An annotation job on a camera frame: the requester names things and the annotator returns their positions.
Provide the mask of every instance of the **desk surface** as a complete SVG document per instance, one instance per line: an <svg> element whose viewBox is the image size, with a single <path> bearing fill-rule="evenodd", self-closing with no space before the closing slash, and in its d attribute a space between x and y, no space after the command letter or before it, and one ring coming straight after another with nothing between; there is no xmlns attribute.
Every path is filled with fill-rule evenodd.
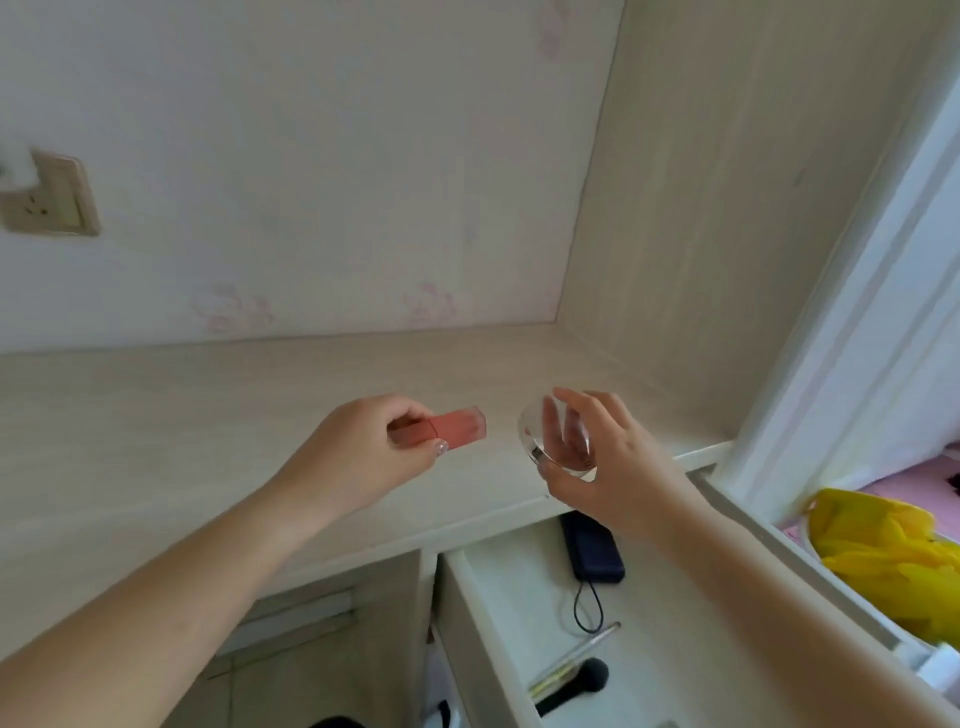
<svg viewBox="0 0 960 728"><path fill-rule="evenodd" d="M328 528L268 592L555 515L516 437L553 384L618 392L689 469L725 446L554 325L0 357L0 655L255 489L337 404L476 404L487 440Z"/></svg>

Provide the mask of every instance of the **person's left arm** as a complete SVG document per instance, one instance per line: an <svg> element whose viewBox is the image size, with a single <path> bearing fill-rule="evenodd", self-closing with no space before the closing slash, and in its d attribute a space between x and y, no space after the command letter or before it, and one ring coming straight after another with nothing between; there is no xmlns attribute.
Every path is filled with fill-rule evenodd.
<svg viewBox="0 0 960 728"><path fill-rule="evenodd" d="M387 435L430 414L398 395L338 407L266 485L0 663L0 725L159 726L294 551L433 465L442 441Z"/></svg>

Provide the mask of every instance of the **black power bank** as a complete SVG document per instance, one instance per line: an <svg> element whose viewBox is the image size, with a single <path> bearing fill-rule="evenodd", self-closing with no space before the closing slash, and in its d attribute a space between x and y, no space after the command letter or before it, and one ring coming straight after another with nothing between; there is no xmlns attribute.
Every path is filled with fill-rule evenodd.
<svg viewBox="0 0 960 728"><path fill-rule="evenodd" d="M613 534L580 511L560 516L566 552L578 581L592 584L619 584L627 575Z"/></svg>

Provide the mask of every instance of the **tile floor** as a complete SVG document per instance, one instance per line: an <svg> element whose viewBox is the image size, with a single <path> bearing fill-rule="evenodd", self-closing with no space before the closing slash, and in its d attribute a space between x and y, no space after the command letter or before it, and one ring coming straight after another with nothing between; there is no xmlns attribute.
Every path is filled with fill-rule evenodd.
<svg viewBox="0 0 960 728"><path fill-rule="evenodd" d="M354 623L256 662L234 660L227 673L201 677L164 728L309 728L339 715L369 728L393 725L374 666L357 649L362 629Z"/></svg>

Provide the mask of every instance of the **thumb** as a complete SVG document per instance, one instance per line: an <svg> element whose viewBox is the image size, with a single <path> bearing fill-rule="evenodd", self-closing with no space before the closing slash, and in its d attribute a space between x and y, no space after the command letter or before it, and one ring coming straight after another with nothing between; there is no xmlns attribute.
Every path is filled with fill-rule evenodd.
<svg viewBox="0 0 960 728"><path fill-rule="evenodd" d="M402 456L404 481L426 473L448 449L446 440L427 440L415 447L401 449L398 454Z"/></svg>
<svg viewBox="0 0 960 728"><path fill-rule="evenodd" d="M546 480L550 495L578 511L588 505L591 486L579 477L574 477L552 460L543 460L537 465L540 477Z"/></svg>

